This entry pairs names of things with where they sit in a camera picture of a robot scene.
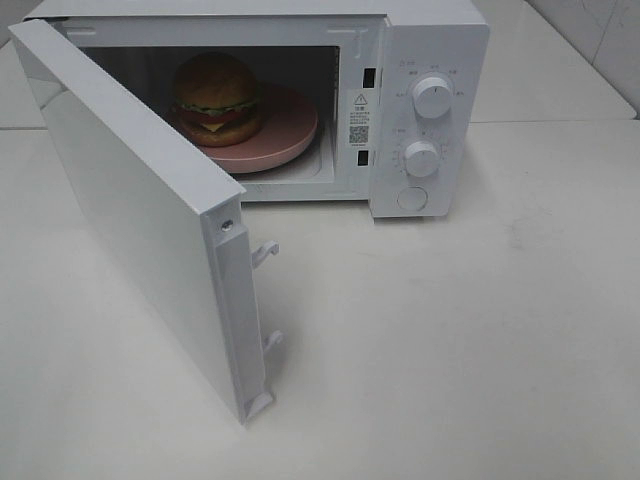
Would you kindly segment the round white door button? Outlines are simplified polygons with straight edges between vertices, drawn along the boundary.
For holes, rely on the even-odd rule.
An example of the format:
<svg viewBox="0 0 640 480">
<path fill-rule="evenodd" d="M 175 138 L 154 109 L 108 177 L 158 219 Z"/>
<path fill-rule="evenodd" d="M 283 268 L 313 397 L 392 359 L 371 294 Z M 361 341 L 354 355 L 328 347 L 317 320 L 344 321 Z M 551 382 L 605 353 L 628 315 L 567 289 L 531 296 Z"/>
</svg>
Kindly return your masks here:
<svg viewBox="0 0 640 480">
<path fill-rule="evenodd" d="M 406 211 L 418 212 L 423 210 L 428 202 L 428 193 L 420 187 L 407 187 L 397 196 L 398 206 Z"/>
</svg>

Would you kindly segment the pink round plate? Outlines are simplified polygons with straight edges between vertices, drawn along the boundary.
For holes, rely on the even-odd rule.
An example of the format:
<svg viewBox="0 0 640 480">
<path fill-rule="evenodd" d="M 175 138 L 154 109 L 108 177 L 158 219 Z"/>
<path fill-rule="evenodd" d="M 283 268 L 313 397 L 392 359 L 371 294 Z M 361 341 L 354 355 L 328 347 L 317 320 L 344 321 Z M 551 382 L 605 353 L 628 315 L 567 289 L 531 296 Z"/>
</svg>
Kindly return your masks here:
<svg viewBox="0 0 640 480">
<path fill-rule="evenodd" d="M 231 174 L 251 174 L 284 165 L 301 155 L 316 134 L 319 116 L 302 93 L 272 83 L 263 84 L 261 129 L 248 140 L 200 150 Z"/>
</svg>

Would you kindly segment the white microwave door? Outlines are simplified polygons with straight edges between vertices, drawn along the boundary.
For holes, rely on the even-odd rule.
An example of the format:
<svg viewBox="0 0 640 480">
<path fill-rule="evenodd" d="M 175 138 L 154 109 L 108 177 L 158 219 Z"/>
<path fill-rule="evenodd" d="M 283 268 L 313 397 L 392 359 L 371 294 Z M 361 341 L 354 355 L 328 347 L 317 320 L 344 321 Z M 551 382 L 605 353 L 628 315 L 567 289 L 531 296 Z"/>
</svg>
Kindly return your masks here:
<svg viewBox="0 0 640 480">
<path fill-rule="evenodd" d="M 77 202 L 240 422 L 272 402 L 242 186 L 53 26 L 10 27 Z"/>
</svg>

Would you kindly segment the burger with lettuce and tomato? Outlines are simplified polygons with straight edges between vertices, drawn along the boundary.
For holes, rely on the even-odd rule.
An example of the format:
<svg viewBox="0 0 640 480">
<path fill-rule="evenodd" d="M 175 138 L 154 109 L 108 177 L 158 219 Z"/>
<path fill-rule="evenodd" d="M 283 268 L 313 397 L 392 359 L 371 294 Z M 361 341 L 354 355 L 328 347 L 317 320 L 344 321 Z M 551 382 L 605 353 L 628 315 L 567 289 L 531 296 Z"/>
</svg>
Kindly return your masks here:
<svg viewBox="0 0 640 480">
<path fill-rule="evenodd" d="M 172 93 L 178 126 L 198 146 L 235 145 L 261 129 L 260 84 L 229 54 L 205 52 L 185 61 L 176 69 Z"/>
</svg>

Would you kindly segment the lower white timer knob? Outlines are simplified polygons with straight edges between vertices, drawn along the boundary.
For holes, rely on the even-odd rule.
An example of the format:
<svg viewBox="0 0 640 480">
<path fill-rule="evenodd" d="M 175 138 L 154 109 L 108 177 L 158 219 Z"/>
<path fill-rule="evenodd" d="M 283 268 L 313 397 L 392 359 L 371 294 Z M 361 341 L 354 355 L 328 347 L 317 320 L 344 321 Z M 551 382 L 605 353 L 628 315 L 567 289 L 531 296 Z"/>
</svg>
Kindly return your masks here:
<svg viewBox="0 0 640 480">
<path fill-rule="evenodd" d="M 404 166 L 409 176 L 426 178 L 440 167 L 441 154 L 436 146 L 428 141 L 415 141 L 404 150 Z"/>
</svg>

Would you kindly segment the white microwave oven body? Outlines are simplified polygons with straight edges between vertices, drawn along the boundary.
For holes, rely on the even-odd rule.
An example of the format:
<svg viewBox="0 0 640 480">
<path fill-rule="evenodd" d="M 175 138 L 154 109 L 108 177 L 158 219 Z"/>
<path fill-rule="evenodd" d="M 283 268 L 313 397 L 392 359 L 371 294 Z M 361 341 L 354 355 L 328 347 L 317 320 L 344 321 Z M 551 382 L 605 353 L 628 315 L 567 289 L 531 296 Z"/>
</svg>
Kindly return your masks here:
<svg viewBox="0 0 640 480">
<path fill-rule="evenodd" d="M 45 1 L 43 20 L 180 132 L 169 109 L 177 66 L 201 52 L 246 62 L 265 83 L 315 103 L 315 146 L 276 173 L 231 174 L 240 202 L 364 200 L 376 218 L 443 216 L 450 207 L 489 28 L 469 1 Z M 411 85 L 429 72 L 454 87 L 450 110 L 418 116 Z M 433 143 L 439 169 L 406 173 L 404 150 Z M 426 207 L 398 193 L 420 187 Z"/>
</svg>

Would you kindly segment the upper white power knob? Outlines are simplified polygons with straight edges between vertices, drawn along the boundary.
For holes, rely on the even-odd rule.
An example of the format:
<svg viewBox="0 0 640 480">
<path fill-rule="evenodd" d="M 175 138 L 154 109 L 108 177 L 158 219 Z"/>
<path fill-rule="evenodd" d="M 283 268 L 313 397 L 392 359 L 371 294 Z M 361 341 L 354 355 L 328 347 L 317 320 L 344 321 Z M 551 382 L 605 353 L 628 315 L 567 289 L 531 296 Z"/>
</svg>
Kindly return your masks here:
<svg viewBox="0 0 640 480">
<path fill-rule="evenodd" d="M 453 94 L 453 83 L 439 72 L 429 72 L 418 78 L 410 87 L 415 113 L 429 120 L 437 119 L 450 110 Z"/>
</svg>

